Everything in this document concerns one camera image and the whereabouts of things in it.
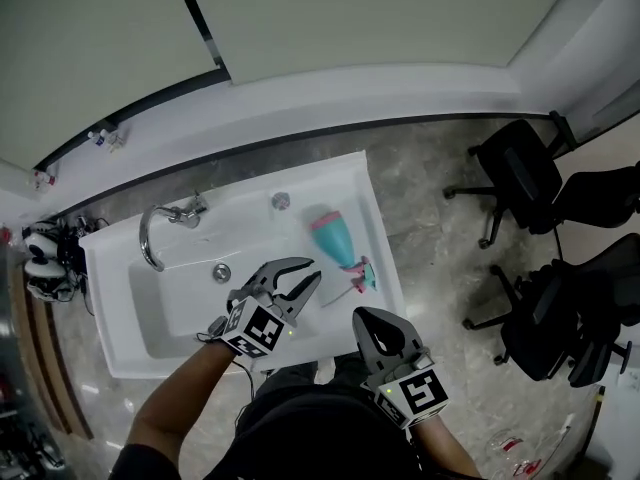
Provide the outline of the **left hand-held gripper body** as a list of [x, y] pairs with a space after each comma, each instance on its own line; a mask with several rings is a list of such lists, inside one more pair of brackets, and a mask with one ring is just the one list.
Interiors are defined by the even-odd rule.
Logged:
[[276, 350], [282, 338], [296, 329], [296, 305], [289, 294], [273, 294], [264, 288], [231, 290], [227, 315], [208, 328], [206, 342], [222, 342], [237, 356], [263, 358]]

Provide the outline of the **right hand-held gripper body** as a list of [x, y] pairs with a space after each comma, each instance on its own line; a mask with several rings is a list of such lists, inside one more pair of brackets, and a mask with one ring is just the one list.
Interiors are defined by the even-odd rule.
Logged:
[[374, 405], [401, 430], [438, 415], [449, 403], [430, 350], [420, 349], [409, 360], [371, 374], [361, 386]]

